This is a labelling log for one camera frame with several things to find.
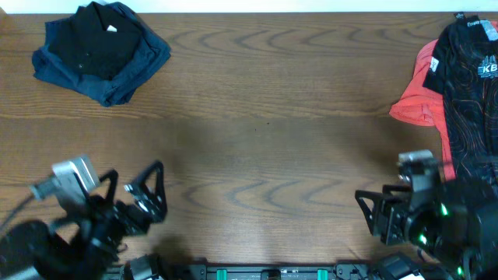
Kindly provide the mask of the navy blue garment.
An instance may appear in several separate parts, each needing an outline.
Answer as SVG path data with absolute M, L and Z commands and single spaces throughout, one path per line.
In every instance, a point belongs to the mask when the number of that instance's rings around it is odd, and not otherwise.
M 103 107 L 129 102 L 170 59 L 170 45 L 121 2 L 91 2 L 44 26 L 44 45 L 32 55 L 34 77 Z

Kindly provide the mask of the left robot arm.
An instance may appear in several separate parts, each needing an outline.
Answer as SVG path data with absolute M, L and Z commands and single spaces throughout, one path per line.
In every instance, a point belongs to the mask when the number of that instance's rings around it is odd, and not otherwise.
M 58 199 L 66 215 L 47 224 L 29 220 L 1 238 L 3 279 L 101 279 L 118 260 L 126 236 L 147 234 L 167 215 L 164 167 L 157 160 L 124 186 L 134 202 L 115 200 L 118 173 L 100 176 L 87 156 L 52 166 L 21 202 Z

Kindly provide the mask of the plain black t-shirt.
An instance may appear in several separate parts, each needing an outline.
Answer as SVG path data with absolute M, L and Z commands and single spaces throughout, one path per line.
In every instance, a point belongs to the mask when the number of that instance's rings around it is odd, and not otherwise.
M 91 2 L 61 23 L 48 50 L 79 74 L 111 80 L 130 62 L 141 37 L 130 19 Z

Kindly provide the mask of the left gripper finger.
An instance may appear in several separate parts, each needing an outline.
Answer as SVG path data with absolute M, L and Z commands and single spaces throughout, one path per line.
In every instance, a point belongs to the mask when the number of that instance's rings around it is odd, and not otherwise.
M 116 170 L 109 170 L 104 175 L 99 177 L 101 183 L 108 183 L 106 196 L 99 195 L 93 196 L 93 203 L 95 205 L 112 205 L 114 203 L 114 196 L 117 189 L 118 172 Z
M 146 181 L 156 175 L 155 188 L 151 191 Z M 135 199 L 137 206 L 153 223 L 162 222 L 167 215 L 167 200 L 164 188 L 164 166 L 156 160 L 146 167 L 135 179 L 124 186 Z

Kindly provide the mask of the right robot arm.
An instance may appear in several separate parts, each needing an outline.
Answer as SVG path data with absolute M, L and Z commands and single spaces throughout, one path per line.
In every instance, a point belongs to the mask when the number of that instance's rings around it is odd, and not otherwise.
M 372 236 L 410 243 L 459 279 L 497 275 L 497 195 L 480 179 L 442 180 L 438 170 L 405 175 L 406 185 L 358 190 Z

